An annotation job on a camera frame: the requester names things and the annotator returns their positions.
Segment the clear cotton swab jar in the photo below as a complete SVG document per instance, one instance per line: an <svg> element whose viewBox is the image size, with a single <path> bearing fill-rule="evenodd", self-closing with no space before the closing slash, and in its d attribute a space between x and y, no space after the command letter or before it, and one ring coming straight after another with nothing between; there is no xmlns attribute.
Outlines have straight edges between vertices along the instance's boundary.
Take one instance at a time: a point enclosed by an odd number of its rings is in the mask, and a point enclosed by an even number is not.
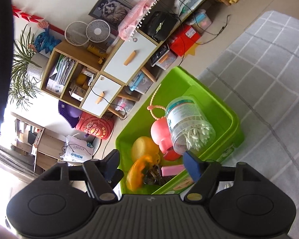
<svg viewBox="0 0 299 239"><path fill-rule="evenodd" d="M167 105L165 116L174 151L180 155L186 151L199 152L215 140L214 127L192 97L172 100Z"/></svg>

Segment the orange toy pumpkin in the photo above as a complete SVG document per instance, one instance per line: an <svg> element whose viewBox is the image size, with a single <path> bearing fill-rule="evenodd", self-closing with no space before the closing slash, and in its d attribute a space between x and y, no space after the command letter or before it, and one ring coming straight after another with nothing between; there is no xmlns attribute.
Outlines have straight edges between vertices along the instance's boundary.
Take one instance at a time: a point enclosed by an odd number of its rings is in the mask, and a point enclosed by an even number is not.
<svg viewBox="0 0 299 239"><path fill-rule="evenodd" d="M160 163L160 155L145 154L132 165L127 177L126 186L132 192L135 192L143 184L144 178L147 173L157 164Z"/></svg>

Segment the cat picture frame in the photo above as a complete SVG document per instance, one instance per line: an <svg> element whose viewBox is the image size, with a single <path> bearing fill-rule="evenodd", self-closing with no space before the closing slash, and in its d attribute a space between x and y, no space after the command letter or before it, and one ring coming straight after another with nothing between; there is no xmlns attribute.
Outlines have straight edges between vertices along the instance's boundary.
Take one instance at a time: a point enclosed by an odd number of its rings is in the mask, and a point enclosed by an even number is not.
<svg viewBox="0 0 299 239"><path fill-rule="evenodd" d="M98 0L88 15L96 20L104 20L112 30L117 31L132 8L124 0Z"/></svg>

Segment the grey checked table cloth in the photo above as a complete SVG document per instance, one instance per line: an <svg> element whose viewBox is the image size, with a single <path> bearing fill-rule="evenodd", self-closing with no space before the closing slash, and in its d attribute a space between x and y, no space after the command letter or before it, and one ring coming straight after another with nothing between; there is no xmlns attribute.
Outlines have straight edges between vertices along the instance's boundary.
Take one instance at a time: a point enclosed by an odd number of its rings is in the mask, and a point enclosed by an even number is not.
<svg viewBox="0 0 299 239"><path fill-rule="evenodd" d="M299 238L299 20L265 12L199 80L241 122L244 142L225 164L246 162L291 197Z"/></svg>

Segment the pink round toy with cord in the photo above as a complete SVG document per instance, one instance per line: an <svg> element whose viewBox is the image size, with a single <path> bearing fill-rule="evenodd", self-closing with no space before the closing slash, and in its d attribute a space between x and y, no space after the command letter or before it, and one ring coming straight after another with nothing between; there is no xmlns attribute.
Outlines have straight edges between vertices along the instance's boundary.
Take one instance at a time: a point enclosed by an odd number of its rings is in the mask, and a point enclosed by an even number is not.
<svg viewBox="0 0 299 239"><path fill-rule="evenodd" d="M154 98L160 88L161 84L158 85L156 90L154 91L149 106L147 107L147 110L150 111L151 116L155 119L154 123L152 124L150 128L150 135L152 137L152 140L155 144L159 146L159 149L163 155L163 158L167 161L175 161L181 157L180 154L178 154L176 151L174 151L173 148L173 142L171 140L171 133L169 131L167 119L165 116L163 117L157 117L153 110L154 109L160 109L164 110L166 112L166 108L161 105L153 105Z"/></svg>

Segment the small metal star toy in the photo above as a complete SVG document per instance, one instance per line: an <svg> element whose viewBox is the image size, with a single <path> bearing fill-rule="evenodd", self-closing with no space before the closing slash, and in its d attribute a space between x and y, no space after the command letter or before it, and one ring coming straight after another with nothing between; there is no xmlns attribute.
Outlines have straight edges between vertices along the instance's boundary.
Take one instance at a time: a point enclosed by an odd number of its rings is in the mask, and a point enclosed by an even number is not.
<svg viewBox="0 0 299 239"><path fill-rule="evenodd" d="M158 165L154 165L150 169L143 179L143 183L147 185L158 185L163 186L169 181L167 177L163 177L161 169Z"/></svg>

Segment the yellow toy duck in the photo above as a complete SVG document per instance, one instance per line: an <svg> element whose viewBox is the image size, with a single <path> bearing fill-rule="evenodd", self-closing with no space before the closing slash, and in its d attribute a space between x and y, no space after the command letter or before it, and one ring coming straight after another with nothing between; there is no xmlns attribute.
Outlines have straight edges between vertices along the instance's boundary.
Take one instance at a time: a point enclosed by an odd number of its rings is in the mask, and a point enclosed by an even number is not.
<svg viewBox="0 0 299 239"><path fill-rule="evenodd" d="M158 145L147 136L141 136L132 145L130 155L133 162L136 162L144 155L156 155L159 153Z"/></svg>

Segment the red printed bucket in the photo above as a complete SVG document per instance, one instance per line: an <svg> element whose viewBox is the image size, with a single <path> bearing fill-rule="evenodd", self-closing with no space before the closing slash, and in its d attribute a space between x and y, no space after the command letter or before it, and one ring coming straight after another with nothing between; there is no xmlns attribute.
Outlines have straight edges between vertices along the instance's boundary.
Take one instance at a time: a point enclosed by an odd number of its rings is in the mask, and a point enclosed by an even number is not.
<svg viewBox="0 0 299 239"><path fill-rule="evenodd" d="M107 140L114 129L114 119L107 116L98 118L83 112L75 129L96 138Z"/></svg>

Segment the blue plush toy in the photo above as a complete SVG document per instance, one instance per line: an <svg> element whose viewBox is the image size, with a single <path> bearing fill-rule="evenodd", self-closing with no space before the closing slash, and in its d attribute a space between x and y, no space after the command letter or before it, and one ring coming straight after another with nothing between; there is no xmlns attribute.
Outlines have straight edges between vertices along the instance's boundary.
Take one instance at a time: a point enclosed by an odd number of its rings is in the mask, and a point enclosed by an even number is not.
<svg viewBox="0 0 299 239"><path fill-rule="evenodd" d="M43 32L37 35L34 42L28 45L28 47L34 52L52 52L53 49L61 43L61 40L50 35L49 31L50 27L45 28Z"/></svg>

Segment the red box under cabinet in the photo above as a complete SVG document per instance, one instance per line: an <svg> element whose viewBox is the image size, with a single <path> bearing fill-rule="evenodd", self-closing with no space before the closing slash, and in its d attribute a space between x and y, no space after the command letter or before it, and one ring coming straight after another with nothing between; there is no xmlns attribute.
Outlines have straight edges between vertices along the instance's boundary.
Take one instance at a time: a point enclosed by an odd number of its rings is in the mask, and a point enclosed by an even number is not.
<svg viewBox="0 0 299 239"><path fill-rule="evenodd" d="M168 38L170 50L182 57L200 39L201 35L192 26L184 24Z"/></svg>

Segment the white shopping bag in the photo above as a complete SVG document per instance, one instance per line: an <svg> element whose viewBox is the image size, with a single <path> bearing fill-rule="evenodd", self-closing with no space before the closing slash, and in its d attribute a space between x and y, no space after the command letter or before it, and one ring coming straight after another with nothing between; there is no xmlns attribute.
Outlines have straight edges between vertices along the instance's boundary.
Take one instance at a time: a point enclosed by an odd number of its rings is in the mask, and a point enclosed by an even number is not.
<svg viewBox="0 0 299 239"><path fill-rule="evenodd" d="M83 163L93 158L94 147L90 142L68 135L63 152L64 161Z"/></svg>

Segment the pink card packet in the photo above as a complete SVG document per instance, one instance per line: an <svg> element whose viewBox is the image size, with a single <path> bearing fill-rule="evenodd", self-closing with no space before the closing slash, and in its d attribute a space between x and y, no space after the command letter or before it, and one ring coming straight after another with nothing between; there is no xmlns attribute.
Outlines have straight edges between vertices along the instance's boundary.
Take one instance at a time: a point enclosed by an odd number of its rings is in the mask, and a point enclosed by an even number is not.
<svg viewBox="0 0 299 239"><path fill-rule="evenodd" d="M185 170L184 165L174 165L174 166L163 166L161 167L161 175L166 176L176 176Z"/></svg>

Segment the black bag on shelf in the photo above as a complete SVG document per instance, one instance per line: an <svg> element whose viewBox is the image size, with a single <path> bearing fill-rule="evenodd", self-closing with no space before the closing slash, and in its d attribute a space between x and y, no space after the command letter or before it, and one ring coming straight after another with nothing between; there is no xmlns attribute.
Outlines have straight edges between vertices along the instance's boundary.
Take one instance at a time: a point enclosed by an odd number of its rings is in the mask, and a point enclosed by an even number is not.
<svg viewBox="0 0 299 239"><path fill-rule="evenodd" d="M149 18L143 28L143 32L157 41L165 40L177 23L175 14L156 11Z"/></svg>

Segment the potted green plant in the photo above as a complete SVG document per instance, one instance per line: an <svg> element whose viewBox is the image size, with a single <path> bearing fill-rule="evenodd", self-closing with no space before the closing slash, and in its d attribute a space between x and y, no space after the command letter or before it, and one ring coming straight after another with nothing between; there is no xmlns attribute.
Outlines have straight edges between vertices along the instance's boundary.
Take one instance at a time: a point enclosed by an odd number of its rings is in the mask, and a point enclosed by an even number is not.
<svg viewBox="0 0 299 239"><path fill-rule="evenodd" d="M27 73L29 64L37 66L32 61L35 52L28 47L34 42L31 28L25 26L18 39L14 40L13 64L8 99L17 108L28 110L32 100L40 93L39 79Z"/></svg>

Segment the wooden cabinet with drawers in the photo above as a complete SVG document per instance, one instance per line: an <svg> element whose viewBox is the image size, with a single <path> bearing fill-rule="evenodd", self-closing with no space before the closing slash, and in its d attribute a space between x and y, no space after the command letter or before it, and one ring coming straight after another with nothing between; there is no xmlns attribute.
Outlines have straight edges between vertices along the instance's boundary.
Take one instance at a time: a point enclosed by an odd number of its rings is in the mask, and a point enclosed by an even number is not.
<svg viewBox="0 0 299 239"><path fill-rule="evenodd" d="M128 39L120 38L115 43L103 64L98 63L98 57L85 48L73 46L67 41L57 45L53 49L43 72L41 90L76 109L98 118L102 117L106 111L122 117L123 115L113 109L110 104L117 97L138 100L124 94L122 90L138 72L142 72L146 76L150 75L145 64L166 41L165 39L158 40L151 35L147 35L144 26L149 24L150 16L154 15L154 12L158 11L159 8L164 9L167 13L172 11L171 0L144 1L149 7L141 14L140 20L135 23ZM186 12L177 17L177 22L171 25L171 30L167 32L167 35L171 36L204 1L196 0L193 5L188 7ZM62 85L61 91L55 92L55 85L52 84L49 75L51 70L55 68L57 61L66 57L72 59L74 65L69 74L66 75L66 81ZM75 80L79 76L79 70L83 68L92 71L95 76L83 96L80 99L75 99L73 97L73 93L76 91Z"/></svg>

